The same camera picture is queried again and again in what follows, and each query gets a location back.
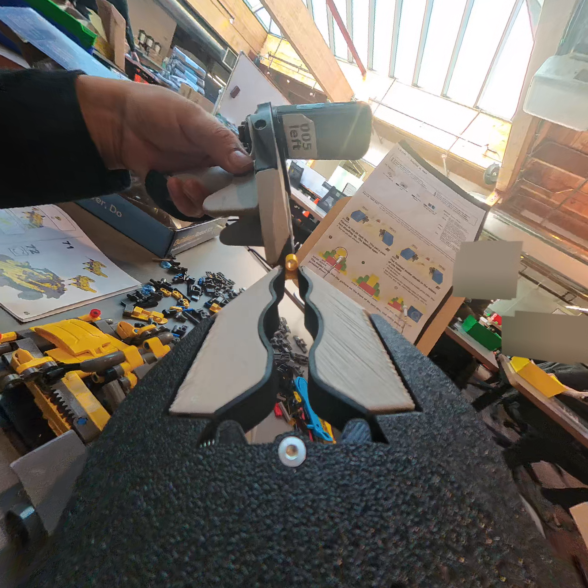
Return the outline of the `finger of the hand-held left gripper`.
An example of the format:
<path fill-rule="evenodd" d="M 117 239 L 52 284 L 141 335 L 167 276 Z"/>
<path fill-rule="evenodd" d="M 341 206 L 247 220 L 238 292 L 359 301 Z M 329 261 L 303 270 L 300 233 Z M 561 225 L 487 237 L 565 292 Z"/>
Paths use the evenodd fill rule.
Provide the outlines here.
<path fill-rule="evenodd" d="M 281 171 L 270 168 L 254 174 L 259 222 L 254 246 L 265 248 L 266 262 L 286 268 L 295 253 L 289 196 Z"/>

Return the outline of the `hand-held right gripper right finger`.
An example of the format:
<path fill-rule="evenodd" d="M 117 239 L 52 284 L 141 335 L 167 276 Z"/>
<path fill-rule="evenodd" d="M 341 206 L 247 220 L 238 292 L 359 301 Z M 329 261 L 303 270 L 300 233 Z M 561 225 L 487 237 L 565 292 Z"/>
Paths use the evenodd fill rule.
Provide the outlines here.
<path fill-rule="evenodd" d="M 380 431 L 378 416 L 414 412 L 415 401 L 369 313 L 305 267 L 299 293 L 313 339 L 307 385 L 317 415 L 340 431 L 354 419 Z"/>

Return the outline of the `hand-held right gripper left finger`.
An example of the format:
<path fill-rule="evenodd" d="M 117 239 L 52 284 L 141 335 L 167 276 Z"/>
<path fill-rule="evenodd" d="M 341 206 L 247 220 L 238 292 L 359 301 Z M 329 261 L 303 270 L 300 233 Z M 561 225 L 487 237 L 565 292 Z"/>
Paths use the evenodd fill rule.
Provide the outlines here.
<path fill-rule="evenodd" d="M 275 268 L 228 303 L 214 319 L 169 408 L 174 416 L 227 420 L 248 432 L 273 410 L 277 376 L 271 338 L 285 272 Z"/>

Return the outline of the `person's left forearm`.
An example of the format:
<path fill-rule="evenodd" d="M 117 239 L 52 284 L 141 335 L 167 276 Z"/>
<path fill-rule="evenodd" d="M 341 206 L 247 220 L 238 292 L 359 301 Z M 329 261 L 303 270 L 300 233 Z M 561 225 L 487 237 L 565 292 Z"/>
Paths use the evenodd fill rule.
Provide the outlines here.
<path fill-rule="evenodd" d="M 1 209 L 78 201 L 130 188 L 86 126 L 80 70 L 1 70 Z"/>

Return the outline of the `grey desk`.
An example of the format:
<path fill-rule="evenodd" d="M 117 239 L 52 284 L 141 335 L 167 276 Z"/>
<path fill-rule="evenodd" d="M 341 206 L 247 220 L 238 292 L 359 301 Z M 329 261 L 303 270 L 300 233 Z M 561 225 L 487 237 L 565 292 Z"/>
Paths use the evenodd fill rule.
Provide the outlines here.
<path fill-rule="evenodd" d="M 137 281 L 148 282 L 151 278 L 159 279 L 165 272 L 147 249 L 115 230 L 104 221 L 84 210 L 76 203 L 60 205 L 114 263 Z M 262 261 L 252 252 L 244 248 L 224 246 L 217 238 L 186 250 L 178 255 L 183 266 L 187 266 L 191 275 L 202 276 L 207 270 L 221 271 L 235 281 L 237 287 L 248 288 L 265 273 Z M 47 319 L 61 320 L 83 315 L 93 308 L 102 311 L 107 319 L 121 319 L 124 295 L 112 296 L 91 306 L 84 305 Z M 285 317 L 294 334 L 297 334 L 310 345 L 311 337 L 304 328 L 302 311 L 289 296 L 285 295 L 280 306 L 280 315 Z M 10 463 L 21 457 L 25 449 L 21 449 L 9 433 L 1 431 L 1 493 L 19 485 L 17 475 L 12 471 Z"/>

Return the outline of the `person's left hand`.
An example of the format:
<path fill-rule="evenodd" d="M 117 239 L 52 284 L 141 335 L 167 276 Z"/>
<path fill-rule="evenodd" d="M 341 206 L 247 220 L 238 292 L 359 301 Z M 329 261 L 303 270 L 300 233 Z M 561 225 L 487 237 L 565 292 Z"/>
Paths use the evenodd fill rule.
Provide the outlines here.
<path fill-rule="evenodd" d="M 199 179 L 180 174 L 221 167 L 233 175 L 254 163 L 237 136 L 198 104 L 160 86 L 81 75 L 77 99 L 88 132 L 107 169 L 145 179 L 168 175 L 177 210 L 201 217 L 209 195 Z"/>

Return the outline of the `long blue brick piece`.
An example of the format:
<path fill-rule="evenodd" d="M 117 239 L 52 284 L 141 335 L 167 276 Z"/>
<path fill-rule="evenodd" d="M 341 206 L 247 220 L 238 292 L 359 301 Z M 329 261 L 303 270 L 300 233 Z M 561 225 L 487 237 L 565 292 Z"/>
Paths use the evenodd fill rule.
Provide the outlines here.
<path fill-rule="evenodd" d="M 331 425 L 321 419 L 310 404 L 306 379 L 301 376 L 296 377 L 293 381 L 293 391 L 299 405 L 301 422 L 307 430 L 309 438 L 315 442 L 335 444 L 336 440 Z"/>

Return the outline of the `pile of loose brick pieces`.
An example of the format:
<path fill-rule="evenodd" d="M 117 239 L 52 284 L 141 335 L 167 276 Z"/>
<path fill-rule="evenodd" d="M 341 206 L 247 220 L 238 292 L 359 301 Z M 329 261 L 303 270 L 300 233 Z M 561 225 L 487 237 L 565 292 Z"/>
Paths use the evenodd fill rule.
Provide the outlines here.
<path fill-rule="evenodd" d="M 245 291 L 245 288 L 237 289 L 235 282 L 222 272 L 208 270 L 203 276 L 195 278 L 188 275 L 187 268 L 181 267 L 176 261 L 161 261 L 160 265 L 164 269 L 177 270 L 178 273 L 171 280 L 151 279 L 140 289 L 127 294 L 127 299 L 121 302 L 125 310 L 115 333 L 128 345 L 148 349 L 145 341 L 154 338 L 156 334 L 171 334 L 171 340 L 162 343 L 171 347 L 172 343 L 187 335 L 189 326 L 198 326 L 204 319 L 215 316 Z M 314 442 L 300 419 L 299 405 L 293 391 L 296 377 L 306 379 L 309 345 L 292 332 L 285 317 L 279 318 L 279 327 L 270 338 L 270 344 L 278 375 L 273 414 L 276 419 L 302 432 Z"/>

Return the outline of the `wooden ceiling beam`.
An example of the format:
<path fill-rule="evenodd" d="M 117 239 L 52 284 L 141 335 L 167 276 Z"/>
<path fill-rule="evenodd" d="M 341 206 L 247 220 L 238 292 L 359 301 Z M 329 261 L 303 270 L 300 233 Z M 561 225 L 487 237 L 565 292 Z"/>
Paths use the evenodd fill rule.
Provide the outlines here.
<path fill-rule="evenodd" d="M 302 1 L 261 3 L 328 99 L 351 101 L 355 93 Z"/>

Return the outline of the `white board panel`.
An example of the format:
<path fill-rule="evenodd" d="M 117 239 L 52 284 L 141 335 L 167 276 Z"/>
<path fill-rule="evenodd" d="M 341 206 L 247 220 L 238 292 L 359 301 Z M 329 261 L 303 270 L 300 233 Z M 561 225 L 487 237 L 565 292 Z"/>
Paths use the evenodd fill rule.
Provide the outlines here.
<path fill-rule="evenodd" d="M 290 101 L 243 52 L 239 52 L 224 89 L 219 92 L 213 114 L 239 126 L 260 104 L 290 105 Z"/>

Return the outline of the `green box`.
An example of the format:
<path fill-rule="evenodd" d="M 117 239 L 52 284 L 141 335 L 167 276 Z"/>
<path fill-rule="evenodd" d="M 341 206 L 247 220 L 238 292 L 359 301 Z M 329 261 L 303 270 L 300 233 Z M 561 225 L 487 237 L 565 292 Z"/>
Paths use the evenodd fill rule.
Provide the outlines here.
<path fill-rule="evenodd" d="M 478 342 L 489 351 L 496 351 L 502 348 L 502 338 L 482 325 L 474 315 L 469 315 L 462 323 L 465 334 Z"/>

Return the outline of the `instruction board on stand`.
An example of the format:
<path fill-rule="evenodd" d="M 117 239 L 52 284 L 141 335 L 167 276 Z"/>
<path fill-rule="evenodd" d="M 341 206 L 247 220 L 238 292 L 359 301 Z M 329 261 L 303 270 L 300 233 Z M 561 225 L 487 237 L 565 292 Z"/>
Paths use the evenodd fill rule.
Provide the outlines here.
<path fill-rule="evenodd" d="M 401 141 L 324 217 L 300 265 L 428 355 L 463 302 L 453 295 L 456 255 L 479 239 L 489 209 Z"/>

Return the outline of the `dark blue cardboard box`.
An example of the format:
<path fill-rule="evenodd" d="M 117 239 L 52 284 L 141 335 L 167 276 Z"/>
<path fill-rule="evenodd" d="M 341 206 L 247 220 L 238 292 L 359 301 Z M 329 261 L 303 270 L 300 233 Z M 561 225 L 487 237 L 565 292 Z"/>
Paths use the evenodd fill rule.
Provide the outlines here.
<path fill-rule="evenodd" d="M 175 256 L 219 236 L 225 219 L 185 222 L 137 199 L 112 194 L 77 204 L 159 258 Z"/>

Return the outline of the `yellow box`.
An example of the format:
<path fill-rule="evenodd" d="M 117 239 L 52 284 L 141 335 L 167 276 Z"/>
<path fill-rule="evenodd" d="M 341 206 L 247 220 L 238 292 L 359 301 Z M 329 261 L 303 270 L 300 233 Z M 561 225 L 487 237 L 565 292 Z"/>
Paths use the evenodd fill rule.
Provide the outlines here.
<path fill-rule="evenodd" d="M 519 378 L 546 398 L 554 398 L 569 391 L 555 375 L 542 370 L 531 359 L 515 356 L 511 358 L 510 366 Z"/>

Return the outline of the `brick instruction booklet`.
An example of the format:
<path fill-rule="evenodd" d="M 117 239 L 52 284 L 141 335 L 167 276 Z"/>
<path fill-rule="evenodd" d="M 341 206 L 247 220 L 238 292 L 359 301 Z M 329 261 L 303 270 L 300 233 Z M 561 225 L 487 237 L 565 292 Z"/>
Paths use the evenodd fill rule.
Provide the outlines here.
<path fill-rule="evenodd" d="M 19 322 L 137 288 L 60 207 L 1 210 L 1 308 Z"/>

